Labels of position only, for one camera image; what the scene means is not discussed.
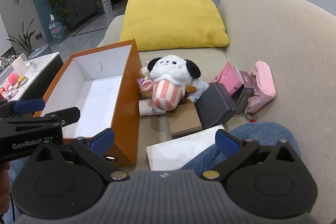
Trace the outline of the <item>person's left hand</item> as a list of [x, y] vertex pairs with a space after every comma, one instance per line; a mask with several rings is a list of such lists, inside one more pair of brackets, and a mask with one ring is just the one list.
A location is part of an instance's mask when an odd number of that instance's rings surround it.
[[0, 214], [5, 214], [10, 204], [10, 179], [9, 173], [10, 163], [1, 164], [0, 169]]

